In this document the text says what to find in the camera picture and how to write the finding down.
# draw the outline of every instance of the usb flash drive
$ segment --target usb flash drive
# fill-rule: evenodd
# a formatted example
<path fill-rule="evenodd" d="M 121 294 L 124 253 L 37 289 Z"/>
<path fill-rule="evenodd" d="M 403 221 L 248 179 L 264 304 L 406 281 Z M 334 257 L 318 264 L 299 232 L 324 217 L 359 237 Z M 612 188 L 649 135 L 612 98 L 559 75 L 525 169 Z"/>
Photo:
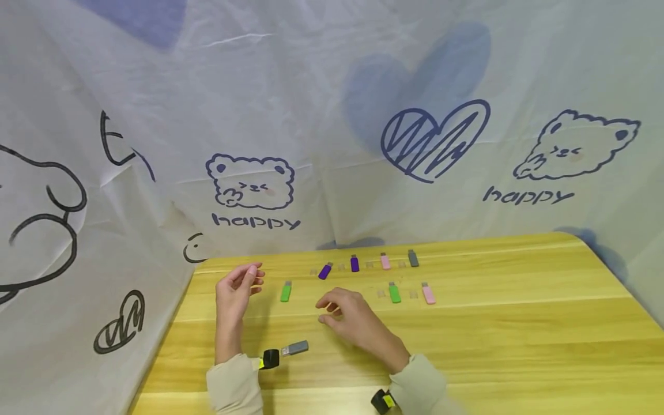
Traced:
<path fill-rule="evenodd" d="M 431 291 L 431 287 L 426 282 L 422 283 L 422 293 L 424 294 L 424 299 L 426 300 L 427 304 L 431 305 L 436 303 L 434 292 Z"/>
<path fill-rule="evenodd" d="M 410 266 L 416 267 L 420 266 L 419 261 L 417 261 L 417 255 L 415 255 L 415 251 L 412 249 L 408 250 L 408 259 L 410 260 Z"/>
<path fill-rule="evenodd" d="M 323 269 L 321 270 L 321 272 L 318 274 L 318 278 L 320 278 L 321 280 L 324 280 L 325 278 L 327 278 L 327 275 L 330 273 L 331 270 L 332 270 L 332 263 L 331 263 L 331 262 L 328 262 L 328 263 L 323 267 Z"/>
<path fill-rule="evenodd" d="M 351 271 L 358 272 L 360 270 L 360 262 L 355 255 L 351 255 Z"/>
<path fill-rule="evenodd" d="M 383 270 L 389 270 L 392 267 L 390 266 L 390 260 L 387 258 L 385 252 L 380 253 L 380 263 L 382 264 Z"/>
<path fill-rule="evenodd" d="M 399 295 L 399 289 L 396 287 L 394 282 L 390 282 L 390 298 L 392 299 L 392 303 L 400 303 L 401 302 L 401 295 Z"/>
<path fill-rule="evenodd" d="M 309 342 L 306 340 L 298 341 L 282 349 L 282 356 L 292 356 L 309 350 Z"/>
<path fill-rule="evenodd" d="M 288 302 L 288 298 L 290 297 L 290 290 L 291 290 L 291 282 L 287 281 L 284 284 L 284 287 L 282 288 L 282 303 Z"/>

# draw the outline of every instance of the white backdrop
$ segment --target white backdrop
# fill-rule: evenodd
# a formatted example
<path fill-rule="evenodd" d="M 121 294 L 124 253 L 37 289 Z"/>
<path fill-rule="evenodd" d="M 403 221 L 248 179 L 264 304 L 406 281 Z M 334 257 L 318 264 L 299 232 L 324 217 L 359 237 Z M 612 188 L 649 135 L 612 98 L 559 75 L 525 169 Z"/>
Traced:
<path fill-rule="evenodd" d="M 664 321 L 662 13 L 2 2 L 0 414 L 122 412 L 210 256 L 557 229 Z"/>

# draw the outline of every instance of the sleeve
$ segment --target sleeve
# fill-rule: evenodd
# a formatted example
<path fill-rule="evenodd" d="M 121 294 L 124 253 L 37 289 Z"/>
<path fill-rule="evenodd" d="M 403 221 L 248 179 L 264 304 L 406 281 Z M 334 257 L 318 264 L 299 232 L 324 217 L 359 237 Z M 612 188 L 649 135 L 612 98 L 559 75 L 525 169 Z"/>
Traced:
<path fill-rule="evenodd" d="M 263 414 L 258 365 L 259 359 L 249 359 L 243 354 L 235 355 L 208 371 L 208 394 L 215 414 Z"/>
<path fill-rule="evenodd" d="M 463 414 L 447 397 L 445 378 L 424 355 L 411 356 L 404 370 L 390 379 L 390 393 L 404 415 Z"/>

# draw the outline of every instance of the finger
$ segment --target finger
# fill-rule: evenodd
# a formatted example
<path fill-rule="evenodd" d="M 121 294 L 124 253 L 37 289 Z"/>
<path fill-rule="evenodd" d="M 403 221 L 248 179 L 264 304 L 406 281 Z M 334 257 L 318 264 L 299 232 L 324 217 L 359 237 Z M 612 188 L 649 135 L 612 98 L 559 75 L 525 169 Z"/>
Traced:
<path fill-rule="evenodd" d="M 244 289 L 245 291 L 250 291 L 251 286 L 254 285 L 254 280 L 256 279 L 256 272 L 258 270 L 256 269 L 256 266 L 251 265 L 247 272 L 244 274 L 244 278 L 242 279 L 242 285 L 240 288 Z"/>
<path fill-rule="evenodd" d="M 262 262 L 251 262 L 249 264 L 237 266 L 233 271 L 229 272 L 228 275 L 226 275 L 223 278 L 223 280 L 226 280 L 227 282 L 233 282 L 233 281 L 237 280 L 238 278 L 244 277 L 245 273 L 252 266 L 256 267 L 256 268 L 259 268 L 261 265 L 263 265 Z"/>
<path fill-rule="evenodd" d="M 350 291 L 344 290 L 343 288 L 335 288 L 332 291 L 328 291 L 323 294 L 323 297 L 321 297 L 320 300 L 318 300 L 316 308 L 327 307 L 330 303 L 341 304 L 344 302 L 343 299 L 348 293 L 350 293 Z"/>
<path fill-rule="evenodd" d="M 334 319 L 329 314 L 321 314 L 318 316 L 318 321 L 320 321 L 322 324 L 328 326 L 332 330 L 334 330 L 335 333 L 338 333 L 340 328 L 341 328 L 341 322 L 337 321 Z"/>
<path fill-rule="evenodd" d="M 244 281 L 244 276 L 242 276 L 242 277 L 238 278 L 237 280 L 233 281 L 233 283 L 232 283 L 233 289 L 237 290 L 242 285 L 242 281 Z M 257 286 L 257 285 L 261 286 L 261 285 L 263 285 L 263 283 L 264 283 L 264 280 L 262 278 L 259 278 L 258 274 L 256 274 L 256 279 L 254 279 L 254 285 L 255 286 Z"/>

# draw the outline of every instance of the black line drawing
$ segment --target black line drawing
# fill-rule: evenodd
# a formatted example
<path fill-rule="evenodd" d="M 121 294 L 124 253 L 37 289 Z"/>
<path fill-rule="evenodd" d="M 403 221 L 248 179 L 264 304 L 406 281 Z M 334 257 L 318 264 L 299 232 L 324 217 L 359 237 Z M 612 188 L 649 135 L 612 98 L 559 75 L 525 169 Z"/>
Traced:
<path fill-rule="evenodd" d="M 559 180 L 595 173 L 636 138 L 640 127 L 638 120 L 564 110 L 542 128 L 512 174 L 517 179 Z"/>
<path fill-rule="evenodd" d="M 283 209 L 293 203 L 295 170 L 279 157 L 233 157 L 215 154 L 205 163 L 225 207 Z"/>
<path fill-rule="evenodd" d="M 455 126 L 448 125 L 456 122 L 458 113 L 464 113 L 464 119 Z M 408 108 L 385 125 L 380 148 L 405 175 L 431 184 L 470 150 L 490 117 L 491 106 L 485 100 L 459 105 L 440 123 L 426 110 Z"/>
<path fill-rule="evenodd" d="M 125 157 L 122 157 L 120 160 L 113 157 L 111 149 L 108 147 L 108 136 L 110 135 L 111 137 L 117 137 L 120 139 L 124 139 L 124 136 L 116 131 L 106 131 L 106 122 L 108 120 L 110 120 L 110 118 L 106 115 L 106 111 L 102 110 L 102 116 L 99 121 L 99 130 L 100 130 L 100 135 L 102 136 L 102 146 L 104 147 L 104 153 L 106 154 L 106 158 L 108 159 L 108 161 L 119 167 L 125 165 L 126 163 L 129 162 L 129 160 L 138 156 L 143 161 L 143 164 L 145 164 L 145 166 L 147 167 L 147 171 L 150 174 L 150 179 L 152 179 L 152 181 L 157 181 L 157 179 L 155 178 L 155 172 L 152 170 L 152 166 L 150 165 L 150 163 L 148 163 L 147 159 L 141 153 L 136 151 L 133 147 L 130 147 L 133 153 L 126 155 Z"/>
<path fill-rule="evenodd" d="M 58 269 L 46 275 L 43 275 L 33 280 L 25 280 L 14 284 L 0 284 L 0 304 L 3 304 L 9 301 L 10 299 L 14 298 L 20 290 L 24 290 L 26 288 L 30 288 L 38 284 L 43 284 L 45 282 L 53 280 L 54 278 L 57 278 L 58 276 L 62 275 L 65 271 L 67 271 L 67 269 L 74 263 L 78 249 L 78 242 L 77 242 L 76 231 L 69 225 L 68 219 L 70 213 L 80 212 L 85 208 L 85 206 L 88 204 L 88 194 L 85 188 L 83 187 L 83 184 L 78 179 L 78 177 L 69 168 L 63 166 L 60 163 L 55 163 L 53 161 L 45 161 L 45 162 L 35 161 L 1 144 L 0 144 L 0 151 L 12 155 L 13 157 L 16 157 L 17 159 L 24 161 L 25 163 L 28 163 L 29 165 L 35 167 L 40 167 L 40 168 L 54 167 L 56 169 L 64 171 L 76 183 L 76 186 L 78 187 L 78 189 L 80 189 L 81 192 L 80 201 L 77 202 L 75 205 L 70 206 L 60 202 L 55 197 L 50 185 L 46 185 L 46 194 L 48 195 L 48 199 L 50 199 L 50 201 L 57 208 L 63 211 L 62 217 L 56 216 L 52 213 L 34 214 L 24 219 L 20 223 L 18 223 L 14 228 L 14 230 L 11 232 L 11 234 L 9 235 L 9 249 L 12 249 L 12 247 L 14 247 L 17 239 L 20 240 L 19 234 L 21 233 L 22 230 L 26 229 L 28 225 L 39 222 L 41 220 L 48 220 L 61 225 L 69 233 L 69 236 L 71 237 L 71 245 L 70 245 L 71 249 L 69 257 L 67 258 L 65 263 L 63 263 L 63 265 L 58 267 Z"/>
<path fill-rule="evenodd" d="M 191 242 L 192 240 L 198 238 L 199 236 L 203 236 L 203 234 L 201 232 L 199 232 L 197 234 L 193 234 L 187 240 L 189 242 Z M 187 248 L 188 247 L 189 247 L 189 244 L 185 245 L 184 249 L 182 249 L 182 255 L 185 257 L 187 262 L 189 262 L 190 264 L 200 264 L 201 262 L 207 261 L 208 258 L 202 258 L 202 259 L 195 259 L 195 257 L 192 258 L 192 256 L 190 256 L 190 254 L 187 254 Z M 199 245 L 198 244 L 193 244 L 192 247 L 193 248 L 198 248 Z"/>
<path fill-rule="evenodd" d="M 139 290 L 131 290 L 122 300 L 120 316 L 102 327 L 94 338 L 92 348 L 99 355 L 118 350 L 143 330 L 144 319 L 145 297 Z"/>
<path fill-rule="evenodd" d="M 111 154 L 111 150 L 108 148 L 108 136 L 112 137 L 117 137 L 124 139 L 122 134 L 116 133 L 115 131 L 106 131 L 106 121 L 110 120 L 110 118 L 106 115 L 106 111 L 102 110 L 102 119 L 99 121 L 99 129 L 100 129 L 100 134 L 102 136 L 102 145 L 104 146 L 104 153 L 106 153 L 106 158 L 108 161 L 113 163 L 116 166 L 122 166 L 125 165 L 129 160 L 133 159 L 136 157 L 136 153 L 129 154 L 125 157 L 123 157 L 120 160 L 116 160 L 115 157 Z"/>

